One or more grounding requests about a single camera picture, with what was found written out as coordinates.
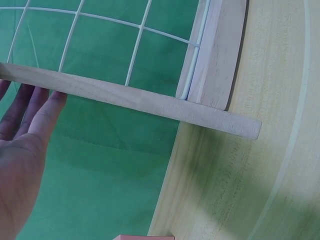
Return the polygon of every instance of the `finger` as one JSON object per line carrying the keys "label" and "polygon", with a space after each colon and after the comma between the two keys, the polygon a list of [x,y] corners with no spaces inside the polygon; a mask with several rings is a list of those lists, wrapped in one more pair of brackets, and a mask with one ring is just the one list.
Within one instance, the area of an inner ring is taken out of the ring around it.
{"label": "finger", "polygon": [[13,103],[0,121],[0,139],[12,140],[26,112],[34,86],[22,84]]}
{"label": "finger", "polygon": [[30,124],[34,119],[34,116],[39,111],[39,109],[45,104],[49,97],[49,90],[41,87],[35,87],[32,97],[29,101],[29,105],[26,109],[24,118],[20,125],[18,132],[13,139],[26,134],[29,130]]}
{"label": "finger", "polygon": [[35,114],[28,133],[37,136],[47,145],[56,126],[58,117],[66,105],[67,95],[54,91],[45,104]]}
{"label": "finger", "polygon": [[11,82],[0,79],[0,100],[4,97],[6,94]]}

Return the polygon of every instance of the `green backdrop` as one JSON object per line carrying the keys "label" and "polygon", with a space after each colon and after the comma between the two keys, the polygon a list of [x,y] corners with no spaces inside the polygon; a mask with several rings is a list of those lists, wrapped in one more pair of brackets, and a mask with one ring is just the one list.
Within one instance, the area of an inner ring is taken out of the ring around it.
{"label": "green backdrop", "polygon": [[[76,11],[80,0],[31,0],[30,7]],[[0,0],[0,7],[26,0]],[[86,0],[82,12],[140,24],[147,0]],[[153,0],[146,25],[188,39],[198,0]],[[21,9],[0,9],[6,62]],[[74,15],[28,10],[12,63],[57,71]],[[63,72],[124,84],[138,29],[80,16]],[[187,45],[144,32],[130,85],[175,95]],[[0,103],[1,115],[18,88]],[[146,235],[178,122],[69,96],[48,148],[34,211],[18,239],[112,239]]]}

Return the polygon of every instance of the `white wire grid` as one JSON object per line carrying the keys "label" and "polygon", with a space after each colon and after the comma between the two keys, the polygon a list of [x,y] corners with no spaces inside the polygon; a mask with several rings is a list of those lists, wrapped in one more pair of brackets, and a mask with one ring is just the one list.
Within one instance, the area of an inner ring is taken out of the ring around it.
{"label": "white wire grid", "polygon": [[205,25],[206,25],[206,20],[207,20],[207,16],[208,16],[208,12],[209,12],[209,5],[210,5],[211,0],[206,0],[205,10],[204,10],[204,14],[203,14],[203,17],[202,17],[202,21],[201,21],[201,25],[200,25],[200,31],[199,31],[199,34],[198,34],[196,42],[192,42],[190,40],[186,40],[186,39],[183,39],[181,37],[178,37],[178,36],[175,36],[175,35],[172,35],[172,34],[169,34],[169,33],[166,33],[166,32],[163,32],[163,31],[159,31],[159,30],[156,30],[156,29],[153,29],[153,28],[145,26],[146,21],[147,21],[147,17],[148,17],[148,14],[149,14],[149,10],[150,10],[151,4],[152,4],[152,0],[148,0],[148,2],[147,2],[147,5],[146,5],[145,11],[144,11],[144,15],[143,15],[143,18],[142,18],[142,22],[141,22],[140,25],[132,23],[132,22],[127,22],[127,21],[123,21],[123,20],[107,17],[107,16],[100,16],[100,15],[81,12],[82,7],[83,7],[83,5],[85,3],[85,0],[81,0],[77,11],[55,9],[55,8],[45,8],[45,7],[30,7],[29,6],[30,2],[31,2],[31,0],[27,0],[25,6],[2,6],[2,7],[0,7],[0,10],[22,10],[22,15],[21,15],[20,20],[18,22],[18,25],[16,27],[16,30],[15,30],[15,33],[14,33],[14,36],[13,36],[13,39],[12,39],[12,43],[11,43],[11,46],[10,46],[10,50],[9,50],[9,54],[8,54],[8,58],[7,58],[7,63],[9,63],[10,60],[11,60],[11,57],[12,57],[12,54],[13,54],[13,50],[14,50],[14,47],[15,47],[15,44],[16,44],[16,41],[17,41],[18,33],[19,33],[20,28],[21,28],[22,22],[23,22],[23,20],[24,20],[24,18],[26,16],[27,10],[56,12],[56,13],[74,15],[74,19],[73,19],[73,22],[72,22],[68,37],[67,37],[66,42],[65,42],[63,53],[62,53],[62,56],[61,56],[59,70],[58,70],[59,72],[61,72],[63,67],[64,67],[64,63],[65,63],[66,55],[67,55],[67,52],[68,52],[69,44],[70,44],[70,41],[71,41],[73,32],[75,30],[75,26],[77,24],[77,20],[78,20],[79,16],[86,16],[86,17],[95,18],[95,19],[102,19],[102,20],[106,20],[106,21],[110,21],[110,22],[114,22],[114,23],[118,23],[118,24],[123,24],[123,25],[127,25],[127,26],[130,26],[130,27],[134,27],[134,28],[138,28],[139,29],[139,32],[138,32],[138,35],[137,35],[137,38],[136,38],[136,42],[135,42],[135,46],[134,46],[134,49],[133,49],[133,54],[132,54],[132,57],[131,57],[129,69],[128,69],[128,72],[127,72],[125,84],[124,84],[125,86],[129,86],[132,70],[134,68],[134,64],[135,64],[135,61],[136,61],[138,48],[139,48],[141,37],[142,37],[142,33],[143,33],[144,30],[149,31],[149,32],[153,32],[153,33],[156,33],[156,34],[168,37],[168,38],[172,38],[172,39],[175,39],[177,41],[180,41],[180,42],[183,42],[183,43],[186,43],[188,45],[193,46],[195,48],[195,50],[194,50],[194,54],[193,54],[193,57],[192,57],[191,66],[190,66],[190,69],[189,69],[189,72],[188,72],[188,75],[187,75],[185,86],[184,86],[183,91],[182,91],[182,95],[181,95],[181,97],[179,97],[179,99],[182,99],[182,100],[186,100],[187,99],[188,93],[189,93],[189,90],[190,90],[190,86],[191,86],[191,81],[192,81],[192,78],[193,78],[193,75],[194,75],[194,71],[195,71],[198,55],[199,55],[199,49],[200,49],[200,46],[201,46],[202,37],[203,37],[203,34],[204,34],[204,30],[205,30]]}

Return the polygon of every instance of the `wooden rod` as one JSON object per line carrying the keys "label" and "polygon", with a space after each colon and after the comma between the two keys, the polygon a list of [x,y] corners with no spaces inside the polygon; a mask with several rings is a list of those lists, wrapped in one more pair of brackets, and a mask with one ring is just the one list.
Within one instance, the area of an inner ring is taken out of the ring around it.
{"label": "wooden rod", "polygon": [[213,107],[97,79],[0,63],[0,78],[257,139],[261,121]]}

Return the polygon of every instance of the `wooden board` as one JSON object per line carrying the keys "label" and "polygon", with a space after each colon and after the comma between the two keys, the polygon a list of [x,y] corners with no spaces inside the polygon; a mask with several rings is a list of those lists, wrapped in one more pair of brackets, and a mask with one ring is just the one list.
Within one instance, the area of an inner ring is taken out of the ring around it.
{"label": "wooden board", "polygon": [[230,110],[256,141],[182,123],[150,235],[320,239],[320,2],[250,0]]}
{"label": "wooden board", "polygon": [[235,76],[247,0],[212,0],[188,101],[225,110]]}
{"label": "wooden board", "polygon": [[0,63],[0,78],[60,91],[256,139],[261,121],[129,86],[35,67]]}

